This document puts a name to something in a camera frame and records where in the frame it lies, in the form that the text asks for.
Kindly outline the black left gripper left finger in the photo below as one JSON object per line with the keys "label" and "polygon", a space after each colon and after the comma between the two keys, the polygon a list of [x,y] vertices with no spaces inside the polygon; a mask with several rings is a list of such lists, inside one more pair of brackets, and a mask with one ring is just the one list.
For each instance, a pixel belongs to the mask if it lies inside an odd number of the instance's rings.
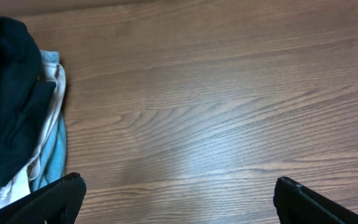
{"label": "black left gripper left finger", "polygon": [[0,224],[73,224],[85,194],[85,180],[72,172],[1,208]]}

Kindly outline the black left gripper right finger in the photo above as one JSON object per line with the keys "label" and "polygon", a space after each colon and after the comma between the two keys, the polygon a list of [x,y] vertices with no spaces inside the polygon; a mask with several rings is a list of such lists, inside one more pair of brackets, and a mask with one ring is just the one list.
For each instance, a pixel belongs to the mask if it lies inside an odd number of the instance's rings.
{"label": "black left gripper right finger", "polygon": [[289,177],[279,177],[273,204],[281,224],[358,224],[358,214]]}

